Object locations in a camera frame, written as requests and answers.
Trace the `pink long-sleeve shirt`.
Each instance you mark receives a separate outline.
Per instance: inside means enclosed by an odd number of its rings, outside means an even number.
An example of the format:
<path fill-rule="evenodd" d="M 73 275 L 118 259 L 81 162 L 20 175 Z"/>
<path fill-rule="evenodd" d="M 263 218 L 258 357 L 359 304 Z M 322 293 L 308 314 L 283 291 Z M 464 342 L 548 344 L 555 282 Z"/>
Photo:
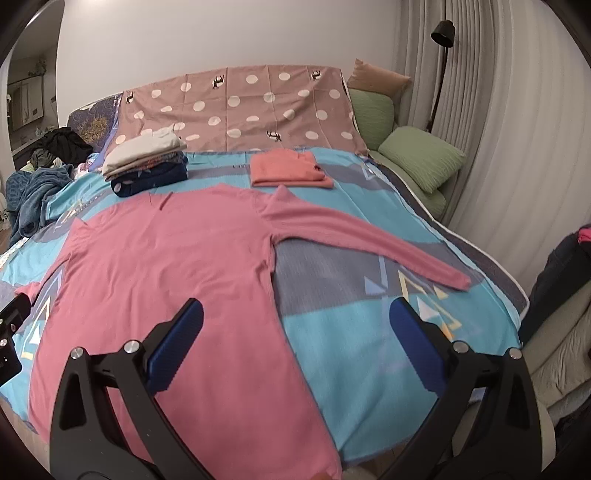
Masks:
<path fill-rule="evenodd" d="M 274 249 L 291 237 L 381 255 L 454 289 L 471 285 L 414 245 L 284 187 L 138 194 L 74 221 L 53 263 L 62 284 L 29 388 L 37 433 L 49 434 L 72 349 L 116 351 L 194 298 L 204 327 L 158 398 L 192 453 L 219 479 L 341 477 L 339 453 L 274 303 Z"/>

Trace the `black clothes pile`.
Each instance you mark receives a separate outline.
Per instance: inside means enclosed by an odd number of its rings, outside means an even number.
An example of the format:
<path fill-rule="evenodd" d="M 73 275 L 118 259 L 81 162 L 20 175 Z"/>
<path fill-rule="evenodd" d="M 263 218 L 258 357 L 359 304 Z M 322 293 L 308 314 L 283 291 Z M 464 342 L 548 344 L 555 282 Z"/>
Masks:
<path fill-rule="evenodd" d="M 61 127 L 46 133 L 31 145 L 32 150 L 44 149 L 60 158 L 64 163 L 77 166 L 84 163 L 93 153 L 87 144 L 69 127 Z"/>

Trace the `dark blue fleece blanket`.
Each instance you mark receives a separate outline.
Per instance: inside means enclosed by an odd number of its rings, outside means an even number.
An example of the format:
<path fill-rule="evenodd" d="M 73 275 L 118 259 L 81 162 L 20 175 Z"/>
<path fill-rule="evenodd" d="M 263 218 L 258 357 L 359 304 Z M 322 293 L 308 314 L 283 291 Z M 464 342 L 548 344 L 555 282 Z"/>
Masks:
<path fill-rule="evenodd" d="M 71 181 L 73 166 L 42 167 L 34 172 L 17 171 L 6 182 L 7 212 L 11 224 L 9 246 L 30 238 L 47 223 L 46 205 L 50 198 Z"/>

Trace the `dark jacket with pink trim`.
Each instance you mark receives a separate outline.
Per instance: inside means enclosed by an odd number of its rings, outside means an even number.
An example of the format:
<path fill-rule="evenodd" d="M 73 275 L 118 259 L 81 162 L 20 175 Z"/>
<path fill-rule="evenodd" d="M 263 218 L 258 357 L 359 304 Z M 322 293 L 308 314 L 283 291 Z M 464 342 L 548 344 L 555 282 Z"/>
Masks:
<path fill-rule="evenodd" d="M 590 225 L 567 235 L 550 253 L 529 296 L 519 329 L 527 344 L 545 320 L 590 281 Z"/>

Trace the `turquoise grey geometric bedspread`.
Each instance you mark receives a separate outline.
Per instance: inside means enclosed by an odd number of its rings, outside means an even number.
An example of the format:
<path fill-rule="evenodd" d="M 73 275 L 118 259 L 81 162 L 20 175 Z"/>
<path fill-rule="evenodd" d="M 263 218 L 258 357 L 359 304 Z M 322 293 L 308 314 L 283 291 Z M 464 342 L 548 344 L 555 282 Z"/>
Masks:
<path fill-rule="evenodd" d="M 435 401 L 412 369 L 390 327 L 389 309 L 404 296 L 419 316 L 474 350 L 503 354 L 519 347 L 529 308 L 522 287 L 506 270 L 447 230 L 410 191 L 410 180 L 385 176 L 353 153 L 313 148 L 334 188 L 290 188 L 315 205 L 369 222 L 469 275 L 468 292 L 424 280 L 398 263 L 370 253 L 291 239 L 276 247 L 273 292 L 280 322 L 311 387 L 342 460 L 374 457 L 418 429 Z M 184 193 L 218 184 L 249 188 L 250 153 L 189 153 L 188 179 L 143 193 Z M 127 203 L 100 175 L 88 173 L 54 195 L 46 215 L 56 220 L 1 256 L 1 308 L 18 287 L 42 281 L 57 259 L 74 219 L 90 220 Z M 30 423 L 31 370 L 64 274 L 52 273 L 41 305 L 15 335 L 23 370 L 1 387 L 1 398 Z"/>

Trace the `folded brown patterned garment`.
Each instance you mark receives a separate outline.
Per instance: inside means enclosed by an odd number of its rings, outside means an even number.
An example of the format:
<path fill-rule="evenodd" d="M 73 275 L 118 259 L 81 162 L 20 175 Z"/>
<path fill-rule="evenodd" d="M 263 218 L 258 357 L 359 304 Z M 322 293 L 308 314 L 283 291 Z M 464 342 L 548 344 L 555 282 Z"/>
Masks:
<path fill-rule="evenodd" d="M 186 163 L 187 159 L 183 152 L 171 152 L 168 154 L 163 154 L 159 156 L 155 156 L 149 159 L 139 159 L 135 162 L 129 163 L 124 166 L 120 166 L 115 168 L 113 171 L 110 172 L 103 172 L 103 178 L 106 181 L 110 181 L 114 178 L 117 178 L 121 175 L 128 174 L 131 172 L 142 171 L 142 170 L 149 170 L 157 165 L 162 163 Z"/>

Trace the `green pillow front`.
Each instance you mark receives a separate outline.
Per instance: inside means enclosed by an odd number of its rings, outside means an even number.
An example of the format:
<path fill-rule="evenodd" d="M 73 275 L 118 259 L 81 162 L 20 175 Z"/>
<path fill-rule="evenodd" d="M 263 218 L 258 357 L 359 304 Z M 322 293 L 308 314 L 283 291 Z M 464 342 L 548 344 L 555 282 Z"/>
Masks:
<path fill-rule="evenodd" d="M 431 133 L 398 127 L 378 152 L 401 167 L 426 193 L 433 193 L 464 166 L 466 154 Z"/>

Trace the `green pillow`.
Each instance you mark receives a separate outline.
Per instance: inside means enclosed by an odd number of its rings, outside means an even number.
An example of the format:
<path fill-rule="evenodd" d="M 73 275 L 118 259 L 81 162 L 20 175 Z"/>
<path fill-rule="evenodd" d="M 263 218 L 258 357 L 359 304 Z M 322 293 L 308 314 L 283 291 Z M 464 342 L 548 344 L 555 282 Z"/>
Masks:
<path fill-rule="evenodd" d="M 393 100 L 380 93 L 356 89 L 349 90 L 349 97 L 363 141 L 370 150 L 377 150 L 396 125 Z"/>
<path fill-rule="evenodd" d="M 466 154 L 431 133 L 398 127 L 378 152 L 401 167 L 426 193 L 433 193 L 464 166 Z"/>

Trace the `folded cream white garment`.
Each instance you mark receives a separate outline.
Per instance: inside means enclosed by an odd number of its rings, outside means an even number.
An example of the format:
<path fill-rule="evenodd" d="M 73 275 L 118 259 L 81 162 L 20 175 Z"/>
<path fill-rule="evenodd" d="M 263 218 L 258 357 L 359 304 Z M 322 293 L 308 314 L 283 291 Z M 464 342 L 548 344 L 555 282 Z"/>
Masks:
<path fill-rule="evenodd" d="M 174 133 L 171 127 L 140 134 L 116 146 L 105 157 L 101 173 L 103 176 L 107 176 L 136 161 L 180 151 L 185 147 L 186 143 Z"/>

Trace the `folded coral orange garment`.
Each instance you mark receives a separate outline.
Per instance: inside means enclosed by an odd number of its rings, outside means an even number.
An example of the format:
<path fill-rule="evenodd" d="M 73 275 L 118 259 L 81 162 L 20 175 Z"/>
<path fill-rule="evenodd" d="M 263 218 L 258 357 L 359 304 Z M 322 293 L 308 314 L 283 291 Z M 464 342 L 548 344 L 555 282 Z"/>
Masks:
<path fill-rule="evenodd" d="M 252 155 L 249 178 L 252 187 L 332 189 L 334 186 L 334 180 L 318 165 L 313 153 L 284 148 Z"/>

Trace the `green pillow back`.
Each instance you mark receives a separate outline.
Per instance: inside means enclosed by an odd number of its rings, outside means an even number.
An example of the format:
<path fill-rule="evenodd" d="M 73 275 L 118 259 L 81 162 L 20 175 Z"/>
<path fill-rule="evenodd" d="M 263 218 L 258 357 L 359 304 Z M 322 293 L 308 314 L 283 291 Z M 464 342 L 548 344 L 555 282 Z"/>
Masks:
<path fill-rule="evenodd" d="M 380 93 L 356 89 L 349 90 L 349 97 L 363 141 L 370 150 L 377 150 L 396 125 L 393 100 Z"/>

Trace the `light grey curtain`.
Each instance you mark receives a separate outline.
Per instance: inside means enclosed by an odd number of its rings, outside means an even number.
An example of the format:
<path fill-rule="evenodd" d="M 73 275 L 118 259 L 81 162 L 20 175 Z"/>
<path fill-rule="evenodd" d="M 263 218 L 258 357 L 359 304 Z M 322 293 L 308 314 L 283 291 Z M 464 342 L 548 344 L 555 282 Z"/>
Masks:
<path fill-rule="evenodd" d="M 399 1 L 394 69 L 412 79 L 398 120 L 466 153 L 444 222 L 531 288 L 559 241 L 590 219 L 590 5 L 586 1 Z"/>

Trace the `pink polka dot sheet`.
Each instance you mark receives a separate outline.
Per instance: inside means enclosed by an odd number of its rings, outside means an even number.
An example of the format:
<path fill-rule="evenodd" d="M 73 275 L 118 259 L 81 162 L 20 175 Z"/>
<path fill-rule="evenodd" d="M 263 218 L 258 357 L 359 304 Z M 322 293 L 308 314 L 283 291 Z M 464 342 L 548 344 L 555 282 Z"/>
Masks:
<path fill-rule="evenodd" d="M 342 72 L 327 66 L 228 67 L 126 90 L 109 146 L 162 128 L 193 153 L 280 147 L 368 152 Z"/>

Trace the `brown cushion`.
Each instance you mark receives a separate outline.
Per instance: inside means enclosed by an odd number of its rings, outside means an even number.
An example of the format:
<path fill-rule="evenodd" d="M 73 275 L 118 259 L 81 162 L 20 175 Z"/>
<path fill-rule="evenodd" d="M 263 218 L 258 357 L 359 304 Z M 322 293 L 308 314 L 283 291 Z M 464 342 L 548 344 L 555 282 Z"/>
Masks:
<path fill-rule="evenodd" d="M 353 72 L 346 81 L 355 90 L 377 93 L 396 100 L 412 83 L 406 75 L 356 59 Z"/>

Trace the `black floor lamp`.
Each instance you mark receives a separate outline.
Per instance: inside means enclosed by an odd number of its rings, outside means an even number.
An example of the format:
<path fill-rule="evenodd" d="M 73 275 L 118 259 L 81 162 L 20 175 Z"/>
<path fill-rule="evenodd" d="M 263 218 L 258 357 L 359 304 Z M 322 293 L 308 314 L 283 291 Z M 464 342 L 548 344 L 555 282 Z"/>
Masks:
<path fill-rule="evenodd" d="M 432 112 L 430 119 L 427 124 L 427 131 L 431 133 L 433 131 L 433 127 L 435 124 L 439 104 L 441 101 L 442 91 L 443 91 L 443 84 L 445 79 L 445 74 L 447 70 L 447 63 L 450 50 L 455 46 L 455 38 L 456 38 L 456 27 L 454 23 L 449 20 L 445 19 L 439 22 L 436 26 L 434 31 L 431 34 L 432 40 L 443 49 L 442 60 L 441 60 L 441 68 L 439 74 L 439 80 L 437 85 L 437 92 L 435 101 L 433 104 Z"/>

